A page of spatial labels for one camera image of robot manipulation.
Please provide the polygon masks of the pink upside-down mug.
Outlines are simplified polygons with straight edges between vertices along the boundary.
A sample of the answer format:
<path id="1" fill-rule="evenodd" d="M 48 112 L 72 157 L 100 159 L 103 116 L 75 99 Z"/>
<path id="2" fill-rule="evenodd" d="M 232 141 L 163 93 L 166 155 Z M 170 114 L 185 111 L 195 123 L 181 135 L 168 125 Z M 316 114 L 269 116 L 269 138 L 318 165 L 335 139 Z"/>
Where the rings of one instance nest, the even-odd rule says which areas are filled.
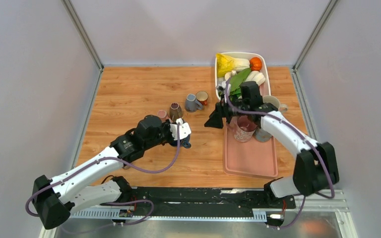
<path id="1" fill-rule="evenodd" d="M 248 116 L 238 116 L 233 117 L 229 123 L 227 123 L 227 128 L 231 130 L 233 137 L 238 142 L 248 142 L 254 132 L 257 129 L 257 125 L 252 122 Z"/>

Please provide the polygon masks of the blue butterfly mug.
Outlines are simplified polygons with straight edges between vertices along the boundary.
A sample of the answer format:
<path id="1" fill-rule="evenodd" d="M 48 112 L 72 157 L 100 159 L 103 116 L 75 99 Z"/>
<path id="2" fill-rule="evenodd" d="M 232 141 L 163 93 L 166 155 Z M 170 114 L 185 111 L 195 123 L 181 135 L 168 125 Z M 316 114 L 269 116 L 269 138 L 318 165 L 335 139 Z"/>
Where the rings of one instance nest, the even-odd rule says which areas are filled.
<path id="1" fill-rule="evenodd" d="M 272 138 L 272 135 L 263 128 L 258 127 L 254 132 L 254 138 L 259 142 L 265 143 Z"/>

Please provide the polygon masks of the small brown mug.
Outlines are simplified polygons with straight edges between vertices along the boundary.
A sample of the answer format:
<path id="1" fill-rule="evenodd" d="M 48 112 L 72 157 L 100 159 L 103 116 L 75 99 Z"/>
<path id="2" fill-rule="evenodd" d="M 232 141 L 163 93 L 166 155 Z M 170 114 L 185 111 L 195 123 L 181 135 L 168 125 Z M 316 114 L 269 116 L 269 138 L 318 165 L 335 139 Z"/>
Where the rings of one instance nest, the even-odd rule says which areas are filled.
<path id="1" fill-rule="evenodd" d="M 172 103 L 169 108 L 169 117 L 172 121 L 176 121 L 183 117 L 182 108 L 179 103 Z"/>

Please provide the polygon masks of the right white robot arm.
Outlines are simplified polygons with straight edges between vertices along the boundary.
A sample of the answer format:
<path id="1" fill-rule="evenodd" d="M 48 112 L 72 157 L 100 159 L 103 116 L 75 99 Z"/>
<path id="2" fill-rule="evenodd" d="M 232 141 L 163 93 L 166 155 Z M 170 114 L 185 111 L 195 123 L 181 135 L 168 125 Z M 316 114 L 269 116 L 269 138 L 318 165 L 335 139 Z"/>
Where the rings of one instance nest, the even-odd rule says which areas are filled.
<path id="1" fill-rule="evenodd" d="M 264 186 L 264 203 L 276 207 L 283 197 L 290 195 L 320 195 L 329 188 L 329 199 L 335 196 L 334 185 L 339 182 L 338 166 L 334 147 L 329 142 L 317 142 L 293 126 L 271 103 L 263 102 L 258 85 L 244 82 L 240 85 L 241 99 L 230 99 L 230 81 L 225 82 L 224 94 L 216 103 L 205 127 L 222 129 L 223 122 L 233 117 L 248 116 L 249 120 L 271 134 L 295 158 L 291 177 L 278 178 Z"/>

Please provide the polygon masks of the dark blue round mug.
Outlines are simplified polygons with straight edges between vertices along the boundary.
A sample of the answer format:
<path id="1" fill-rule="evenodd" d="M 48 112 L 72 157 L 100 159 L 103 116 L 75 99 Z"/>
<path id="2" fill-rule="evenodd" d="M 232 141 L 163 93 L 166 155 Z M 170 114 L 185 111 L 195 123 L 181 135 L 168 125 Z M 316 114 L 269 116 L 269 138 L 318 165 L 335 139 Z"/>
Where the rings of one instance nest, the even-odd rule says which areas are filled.
<path id="1" fill-rule="evenodd" d="M 181 147 L 183 147 L 185 149 L 190 149 L 191 148 L 191 143 L 190 143 L 190 138 L 189 137 L 181 140 Z"/>

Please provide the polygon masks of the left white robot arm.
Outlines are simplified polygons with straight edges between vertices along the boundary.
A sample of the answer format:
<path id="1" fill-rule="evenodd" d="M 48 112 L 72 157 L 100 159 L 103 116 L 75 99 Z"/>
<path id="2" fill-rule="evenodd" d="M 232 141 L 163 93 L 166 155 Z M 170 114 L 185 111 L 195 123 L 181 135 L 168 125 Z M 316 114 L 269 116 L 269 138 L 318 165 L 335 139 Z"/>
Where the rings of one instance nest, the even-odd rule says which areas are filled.
<path id="1" fill-rule="evenodd" d="M 135 206 L 139 200 L 131 199 L 132 188 L 124 177 L 114 177 L 98 186 L 91 183 L 125 166 L 149 174 L 150 170 L 133 166 L 132 162 L 155 146 L 175 144 L 179 149 L 190 135 L 190 126 L 182 118 L 172 122 L 147 115 L 135 128 L 118 136 L 80 166 L 52 178 L 45 175 L 36 178 L 25 210 L 30 216 L 40 218 L 44 228 L 50 230 L 72 214 L 95 205 Z"/>

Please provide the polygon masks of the tall white floral mug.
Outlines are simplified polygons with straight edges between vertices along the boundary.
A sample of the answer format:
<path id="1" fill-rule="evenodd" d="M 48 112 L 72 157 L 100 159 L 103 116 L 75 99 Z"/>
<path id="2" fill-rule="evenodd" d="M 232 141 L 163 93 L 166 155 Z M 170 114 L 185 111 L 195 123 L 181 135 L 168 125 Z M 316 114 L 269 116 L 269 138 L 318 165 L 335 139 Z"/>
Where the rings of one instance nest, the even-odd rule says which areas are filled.
<path id="1" fill-rule="evenodd" d="M 264 103 L 271 103 L 273 106 L 275 106 L 281 113 L 285 113 L 288 111 L 288 106 L 286 104 L 282 104 L 278 98 L 271 96 L 271 95 L 265 95 L 262 97 Z"/>

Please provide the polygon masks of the grey-blue dotted mug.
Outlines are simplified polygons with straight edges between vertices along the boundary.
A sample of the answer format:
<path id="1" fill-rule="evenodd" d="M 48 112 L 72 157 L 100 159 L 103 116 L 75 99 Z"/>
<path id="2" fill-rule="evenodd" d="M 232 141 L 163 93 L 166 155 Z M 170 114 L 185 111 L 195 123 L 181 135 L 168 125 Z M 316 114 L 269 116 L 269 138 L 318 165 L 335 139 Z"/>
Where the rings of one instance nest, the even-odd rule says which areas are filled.
<path id="1" fill-rule="evenodd" d="M 185 110 L 189 113 L 194 113 L 198 110 L 203 110 L 203 105 L 197 100 L 195 94 L 188 94 L 185 101 Z"/>

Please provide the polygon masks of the small pink dotted mug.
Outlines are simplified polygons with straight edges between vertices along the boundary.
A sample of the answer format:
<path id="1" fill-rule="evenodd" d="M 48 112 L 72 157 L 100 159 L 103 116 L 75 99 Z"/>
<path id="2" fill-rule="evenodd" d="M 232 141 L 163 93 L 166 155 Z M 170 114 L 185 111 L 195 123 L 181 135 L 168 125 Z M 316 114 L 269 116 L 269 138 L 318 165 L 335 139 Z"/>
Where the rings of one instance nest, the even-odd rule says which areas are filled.
<path id="1" fill-rule="evenodd" d="M 165 111 L 165 110 L 159 110 L 157 112 L 157 116 L 161 119 L 161 121 L 169 120 L 169 115 L 168 115 L 167 111 Z"/>

